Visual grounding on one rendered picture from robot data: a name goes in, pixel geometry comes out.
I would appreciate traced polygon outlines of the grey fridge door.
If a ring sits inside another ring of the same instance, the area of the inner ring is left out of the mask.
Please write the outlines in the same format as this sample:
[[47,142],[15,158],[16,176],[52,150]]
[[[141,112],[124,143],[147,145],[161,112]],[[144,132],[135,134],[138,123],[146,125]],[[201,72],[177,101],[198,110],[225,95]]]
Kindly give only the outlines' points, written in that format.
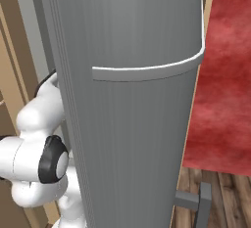
[[94,0],[42,0],[88,228],[169,228],[197,68],[95,80]]

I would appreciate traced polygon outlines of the grey fridge body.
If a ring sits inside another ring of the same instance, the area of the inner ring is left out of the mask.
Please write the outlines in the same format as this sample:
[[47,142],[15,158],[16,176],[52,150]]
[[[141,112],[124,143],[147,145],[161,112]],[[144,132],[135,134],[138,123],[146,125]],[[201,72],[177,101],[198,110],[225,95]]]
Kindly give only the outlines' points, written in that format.
[[42,1],[18,0],[18,2],[37,78],[35,86],[37,86],[55,68]]

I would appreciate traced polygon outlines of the tan wooden cabinet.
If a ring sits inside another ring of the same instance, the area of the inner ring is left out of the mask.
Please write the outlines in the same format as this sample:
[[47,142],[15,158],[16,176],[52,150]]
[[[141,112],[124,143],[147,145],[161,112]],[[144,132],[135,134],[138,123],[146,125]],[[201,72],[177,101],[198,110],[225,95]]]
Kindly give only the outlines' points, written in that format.
[[[18,0],[0,0],[0,134],[18,134],[16,117],[38,84]],[[9,182],[0,183],[5,198],[0,216],[7,228],[50,228],[59,218],[55,203],[36,208],[18,207],[11,201]]]

